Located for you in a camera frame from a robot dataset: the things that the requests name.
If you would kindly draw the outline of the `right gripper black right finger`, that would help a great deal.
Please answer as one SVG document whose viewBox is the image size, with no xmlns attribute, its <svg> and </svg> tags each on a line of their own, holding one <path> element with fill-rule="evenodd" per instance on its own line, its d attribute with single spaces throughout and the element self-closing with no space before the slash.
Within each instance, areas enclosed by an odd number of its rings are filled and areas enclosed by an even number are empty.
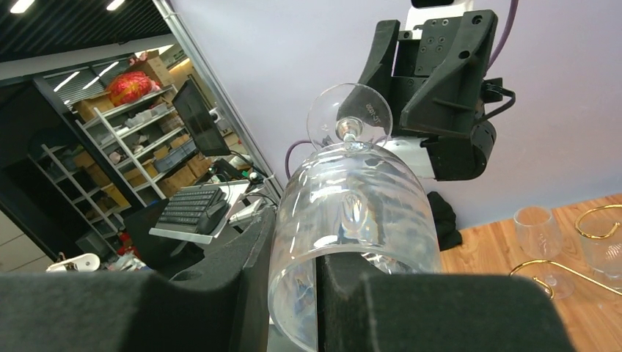
<svg viewBox="0 0 622 352">
<path fill-rule="evenodd" d="M 386 274 L 357 253 L 315 261 L 321 351 L 572 351 L 553 303 L 505 275 Z"/>
</svg>

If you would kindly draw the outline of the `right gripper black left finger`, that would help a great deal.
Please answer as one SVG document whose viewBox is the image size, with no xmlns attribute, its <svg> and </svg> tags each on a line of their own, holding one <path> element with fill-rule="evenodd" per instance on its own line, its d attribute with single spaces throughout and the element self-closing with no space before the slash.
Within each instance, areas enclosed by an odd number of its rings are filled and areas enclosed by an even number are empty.
<svg viewBox="0 0 622 352">
<path fill-rule="evenodd" d="M 2 274 L 3 351 L 265 351 L 275 211 L 166 279 L 155 271 Z"/>
</svg>

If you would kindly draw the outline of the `wine glass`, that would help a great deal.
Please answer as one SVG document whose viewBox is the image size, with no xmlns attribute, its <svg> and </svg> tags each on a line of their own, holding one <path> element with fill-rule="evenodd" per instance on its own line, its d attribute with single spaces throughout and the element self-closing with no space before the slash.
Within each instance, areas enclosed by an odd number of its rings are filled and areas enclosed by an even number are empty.
<svg viewBox="0 0 622 352">
<path fill-rule="evenodd" d="M 563 235 L 548 208 L 521 208 L 513 216 L 516 238 L 522 251 L 533 260 L 555 260 L 562 253 Z M 564 299 L 574 292 L 569 275 L 555 265 L 533 264 L 527 269 L 545 284 L 545 291 L 555 299 Z"/>
<path fill-rule="evenodd" d="M 324 91 L 307 115 L 315 152 L 292 174 L 277 210 L 268 275 L 275 326 L 315 351 L 315 260 L 352 252 L 384 274 L 441 269 L 431 206 L 413 171 L 385 148 L 392 112 L 363 84 Z"/>
<path fill-rule="evenodd" d="M 621 291 L 621 220 L 605 211 L 588 214 L 579 223 L 588 238 L 579 235 L 585 262 L 593 278 Z"/>
</svg>

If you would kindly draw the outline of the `gold wire glass rack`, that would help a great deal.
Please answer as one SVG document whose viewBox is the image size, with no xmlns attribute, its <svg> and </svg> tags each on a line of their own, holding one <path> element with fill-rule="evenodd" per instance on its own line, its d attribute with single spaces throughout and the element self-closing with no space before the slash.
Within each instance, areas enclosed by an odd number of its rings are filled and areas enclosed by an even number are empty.
<svg viewBox="0 0 622 352">
<path fill-rule="evenodd" d="M 581 243 L 579 241 L 579 235 L 584 235 L 585 237 L 588 237 L 588 238 L 596 238 L 596 236 L 587 235 L 585 232 L 581 231 L 581 229 L 579 228 L 579 223 L 588 214 L 592 214 L 592 213 L 595 213 L 595 212 L 603 212 L 603 211 L 605 211 L 607 215 L 615 214 L 618 217 L 618 219 L 621 220 L 621 205 L 620 204 L 601 205 L 601 206 L 598 206 L 598 207 L 591 208 L 589 210 L 586 210 L 584 213 L 581 213 L 574 220 L 574 222 L 572 224 L 572 226 L 573 226 L 572 236 L 573 236 L 573 238 L 578 240 L 578 242 L 580 244 L 581 251 L 582 251 L 582 247 L 581 247 Z M 563 232 L 562 232 L 562 230 L 561 230 L 557 220 L 556 220 L 556 222 L 557 222 L 557 225 L 558 225 L 561 233 L 563 234 Z M 561 262 L 559 262 L 557 260 L 557 258 L 555 260 L 533 260 L 533 259 L 530 258 L 530 260 L 528 260 L 527 262 L 521 263 L 521 264 L 517 265 L 515 268 L 513 268 L 510 271 L 509 275 L 510 276 L 515 276 L 520 271 L 522 271 L 522 270 L 524 270 L 526 268 L 529 268 L 531 265 L 533 265 L 533 264 L 540 264 L 540 263 L 546 263 L 546 264 L 557 266 L 558 268 L 560 268 L 563 271 L 564 274 L 569 275 L 570 279 L 571 278 L 578 278 L 578 279 L 580 279 L 580 280 L 582 280 L 584 282 L 587 282 L 587 283 L 589 283 L 591 285 L 594 285 L 597 288 L 601 288 L 601 289 L 607 291 L 608 293 L 612 293 L 612 294 L 617 295 L 617 296 L 621 295 L 621 291 L 618 291 L 615 288 L 610 287 L 610 286 L 608 286 L 608 285 L 606 285 L 606 284 L 604 284 L 604 283 L 594 279 L 592 276 L 588 276 L 586 274 L 582 274 L 582 273 L 578 272 L 577 270 L 573 269 L 569 265 L 562 264 Z M 536 283 L 537 285 L 540 285 L 543 288 L 543 290 L 545 291 L 545 284 L 542 281 L 537 279 L 535 276 L 532 276 L 531 280 L 533 280 L 534 283 Z M 547 293 L 547 291 L 545 291 L 545 292 L 551 299 L 555 299 L 555 298 L 553 298 L 553 295 L 551 293 Z"/>
</svg>

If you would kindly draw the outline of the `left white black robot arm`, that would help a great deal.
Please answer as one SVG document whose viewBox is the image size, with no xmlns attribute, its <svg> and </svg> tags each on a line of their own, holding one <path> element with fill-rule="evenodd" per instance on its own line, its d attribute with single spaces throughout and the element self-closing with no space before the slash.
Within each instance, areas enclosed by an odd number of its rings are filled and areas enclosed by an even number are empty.
<svg viewBox="0 0 622 352">
<path fill-rule="evenodd" d="M 491 10 L 438 16 L 416 38 L 397 20 L 380 21 L 338 114 L 373 126 L 390 121 L 390 136 L 417 139 L 435 180 L 479 177 L 496 140 L 491 118 L 516 101 L 501 78 L 486 78 L 497 22 Z"/>
</svg>

